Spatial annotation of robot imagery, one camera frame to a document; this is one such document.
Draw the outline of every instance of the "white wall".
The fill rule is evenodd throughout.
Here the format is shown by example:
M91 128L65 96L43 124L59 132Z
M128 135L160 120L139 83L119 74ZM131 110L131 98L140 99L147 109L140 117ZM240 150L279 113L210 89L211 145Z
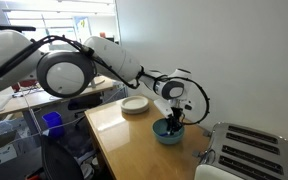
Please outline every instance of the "white wall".
M288 139L288 0L117 0L117 10L121 43L142 65L190 70L205 88L211 114L201 126L231 122ZM204 110L197 94L193 121Z
M100 36L100 32L105 32L107 37L114 36L115 40L119 40L115 16L91 16L89 21L93 36Z

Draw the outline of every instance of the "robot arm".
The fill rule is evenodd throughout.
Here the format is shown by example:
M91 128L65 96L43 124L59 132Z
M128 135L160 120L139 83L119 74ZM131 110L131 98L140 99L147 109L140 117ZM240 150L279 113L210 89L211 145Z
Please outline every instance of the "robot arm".
M43 53L38 50L54 40L65 41L78 51ZM187 101L191 84L188 71L177 69L168 76L158 71L145 71L121 46L99 37L91 37L81 45L59 36L31 42L15 31L0 32L0 91L25 79L37 79L49 94L69 98L84 91L97 73L121 80L134 89L139 86L138 81L142 81L156 94L169 100L170 105L166 108L184 105L187 107L184 109L192 109L190 101ZM128 83L134 79L136 85Z

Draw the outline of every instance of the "blue bowl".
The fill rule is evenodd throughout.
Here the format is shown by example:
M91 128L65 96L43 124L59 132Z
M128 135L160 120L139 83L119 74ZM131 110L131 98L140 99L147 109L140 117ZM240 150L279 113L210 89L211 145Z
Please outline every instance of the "blue bowl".
M162 144L176 144L183 138L184 126L173 135L165 135L167 133L167 122L165 119L157 120L152 127L156 139Z

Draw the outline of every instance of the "stack of plates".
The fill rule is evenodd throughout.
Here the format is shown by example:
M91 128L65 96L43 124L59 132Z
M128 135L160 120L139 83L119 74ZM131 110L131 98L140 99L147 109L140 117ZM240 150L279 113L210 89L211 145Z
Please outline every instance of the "stack of plates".
M148 109L148 100L142 96L132 96L121 103L122 111L126 114L139 114Z

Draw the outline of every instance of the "blue bin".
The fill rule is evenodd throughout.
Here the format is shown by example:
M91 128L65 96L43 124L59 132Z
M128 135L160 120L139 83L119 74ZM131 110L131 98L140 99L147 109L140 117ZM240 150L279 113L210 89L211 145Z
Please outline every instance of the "blue bin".
M42 116L48 128L52 128L55 126L62 125L61 115L57 112L51 112ZM64 127L57 127L50 129L49 134L50 137L59 138L64 135Z

